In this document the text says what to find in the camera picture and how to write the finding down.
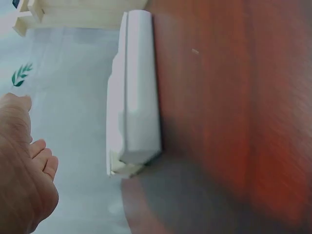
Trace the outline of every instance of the leaf pattern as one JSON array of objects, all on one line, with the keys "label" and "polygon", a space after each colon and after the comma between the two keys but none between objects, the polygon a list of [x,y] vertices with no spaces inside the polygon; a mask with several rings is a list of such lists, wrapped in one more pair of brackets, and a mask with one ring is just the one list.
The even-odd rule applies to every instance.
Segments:
[{"label": "leaf pattern", "polygon": [[22,80],[20,81],[19,83],[17,83],[16,85],[14,85],[15,87],[20,87],[23,83],[24,83],[25,80]]},{"label": "leaf pattern", "polygon": [[21,71],[23,69],[23,66],[20,67],[19,72],[18,72],[18,77],[20,77]]},{"label": "leaf pattern", "polygon": [[12,76],[12,83],[13,83],[13,85],[15,84],[15,75],[16,75],[16,72],[14,72],[14,74]]},{"label": "leaf pattern", "polygon": [[12,76],[12,83],[15,87],[20,87],[24,83],[25,78],[28,77],[28,74],[25,74],[25,72],[30,72],[33,69],[32,66],[32,63],[26,64],[25,66],[22,65],[17,74],[16,71],[14,72]]}]

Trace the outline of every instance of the hand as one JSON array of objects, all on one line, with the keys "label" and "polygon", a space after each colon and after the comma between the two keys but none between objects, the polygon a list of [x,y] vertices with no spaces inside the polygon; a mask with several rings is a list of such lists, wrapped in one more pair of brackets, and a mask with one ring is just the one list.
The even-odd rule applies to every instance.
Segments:
[{"label": "hand", "polygon": [[0,234],[28,234],[59,201],[58,158],[44,140],[30,145],[30,97],[0,98]]}]

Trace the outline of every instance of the white fabric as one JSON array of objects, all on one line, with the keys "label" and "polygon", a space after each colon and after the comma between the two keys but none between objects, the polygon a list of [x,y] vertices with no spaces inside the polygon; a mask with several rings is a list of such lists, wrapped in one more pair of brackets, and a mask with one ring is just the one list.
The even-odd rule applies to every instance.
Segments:
[{"label": "white fabric", "polygon": [[[32,136],[46,139],[59,157],[59,205],[36,234],[131,233],[120,179],[105,172],[106,90],[117,48],[118,32],[93,29],[0,37],[0,95],[32,97]],[[28,62],[33,71],[21,87],[13,87],[13,72]]]}]

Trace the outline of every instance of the white plastic part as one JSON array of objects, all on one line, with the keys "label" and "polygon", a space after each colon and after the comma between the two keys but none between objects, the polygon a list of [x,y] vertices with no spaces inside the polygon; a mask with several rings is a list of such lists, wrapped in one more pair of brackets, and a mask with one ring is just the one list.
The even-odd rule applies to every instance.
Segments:
[{"label": "white plastic part", "polygon": [[132,175],[133,168],[141,170],[161,152],[152,15],[131,11],[121,25],[119,53],[108,84],[109,175]]}]

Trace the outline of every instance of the finger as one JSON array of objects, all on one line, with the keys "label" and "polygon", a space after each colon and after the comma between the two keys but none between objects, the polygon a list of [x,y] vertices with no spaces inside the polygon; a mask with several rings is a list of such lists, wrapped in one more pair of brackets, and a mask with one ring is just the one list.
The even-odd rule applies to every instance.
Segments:
[{"label": "finger", "polygon": [[33,163],[39,170],[43,171],[50,157],[52,157],[52,151],[48,148],[45,148],[36,157],[33,158]]},{"label": "finger", "polygon": [[23,109],[30,111],[32,106],[32,101],[30,96],[18,97],[12,93],[8,93],[3,95],[0,98],[1,103],[3,104],[11,104],[22,107]]},{"label": "finger", "polygon": [[59,159],[55,156],[52,156],[49,157],[43,172],[53,181],[55,178],[55,174],[57,173],[58,167],[59,167]]},{"label": "finger", "polygon": [[31,106],[32,106],[32,101],[31,101],[31,97],[30,96],[23,96],[20,97],[20,102],[22,103],[22,105],[28,110],[30,111]]},{"label": "finger", "polygon": [[29,145],[29,154],[31,158],[36,157],[42,150],[47,147],[45,141],[43,139],[37,140],[31,145]]}]

